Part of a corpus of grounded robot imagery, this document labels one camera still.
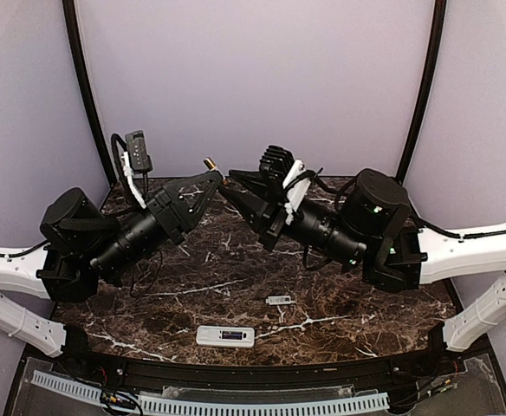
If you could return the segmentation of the gold battery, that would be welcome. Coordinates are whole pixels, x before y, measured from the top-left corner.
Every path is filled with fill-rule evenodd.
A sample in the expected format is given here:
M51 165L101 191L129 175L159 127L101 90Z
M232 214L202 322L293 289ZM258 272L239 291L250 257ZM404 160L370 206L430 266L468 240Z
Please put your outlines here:
M222 177L222 180L225 180L224 174L219 169L219 167L217 166L217 164L214 162L213 159L207 157L203 160L203 163L210 172L218 172L219 175Z

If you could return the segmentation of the white battery cover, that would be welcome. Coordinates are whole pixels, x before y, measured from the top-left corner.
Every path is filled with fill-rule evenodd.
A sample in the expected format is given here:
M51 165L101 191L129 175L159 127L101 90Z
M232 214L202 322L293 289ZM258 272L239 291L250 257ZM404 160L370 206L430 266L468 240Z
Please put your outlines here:
M268 305L290 305L294 303L290 296L268 296L265 302Z

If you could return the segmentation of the blue battery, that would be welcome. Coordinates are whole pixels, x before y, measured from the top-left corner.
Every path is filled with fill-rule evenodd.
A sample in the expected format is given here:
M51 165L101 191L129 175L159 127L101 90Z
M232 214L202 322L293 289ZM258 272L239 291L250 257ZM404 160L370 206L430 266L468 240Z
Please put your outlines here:
M221 337L225 340L242 340L243 333L241 331L223 331Z

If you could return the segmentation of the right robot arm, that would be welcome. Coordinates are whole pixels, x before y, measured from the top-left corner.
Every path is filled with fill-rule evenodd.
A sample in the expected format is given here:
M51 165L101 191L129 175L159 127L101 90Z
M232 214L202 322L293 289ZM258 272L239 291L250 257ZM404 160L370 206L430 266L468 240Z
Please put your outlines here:
M272 250L288 237L305 252L321 254L315 269L338 263L343 271L361 267L362 278L376 289L398 293L456 276L498 274L470 306L440 322L428 334L429 348L418 369L435 376L451 362L451 353L468 349L506 317L506 223L447 231L419 218L404 187L373 169L365 169L335 189L332 208L306 198L317 173L280 179L272 173L233 171L241 186L221 195Z

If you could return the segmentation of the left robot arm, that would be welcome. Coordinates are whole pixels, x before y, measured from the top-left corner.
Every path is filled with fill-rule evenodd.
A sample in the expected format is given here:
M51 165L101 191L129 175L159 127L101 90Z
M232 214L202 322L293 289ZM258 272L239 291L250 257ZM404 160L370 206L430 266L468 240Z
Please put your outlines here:
M79 187L64 192L44 214L44 242L24 250L0 248L0 329L49 357L64 354L77 376L92 377L98 360L86 350L81 328L41 317L6 292L76 303L94 296L100 281L121 286L123 273L162 244L184 242L223 181L217 170L173 180L124 220L102 214Z

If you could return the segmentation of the white remote control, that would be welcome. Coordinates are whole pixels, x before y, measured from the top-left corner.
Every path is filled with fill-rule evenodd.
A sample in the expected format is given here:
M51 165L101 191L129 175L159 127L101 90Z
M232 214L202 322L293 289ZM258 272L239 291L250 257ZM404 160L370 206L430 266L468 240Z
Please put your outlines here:
M216 348L252 348L255 345L253 328L199 326L196 343Z

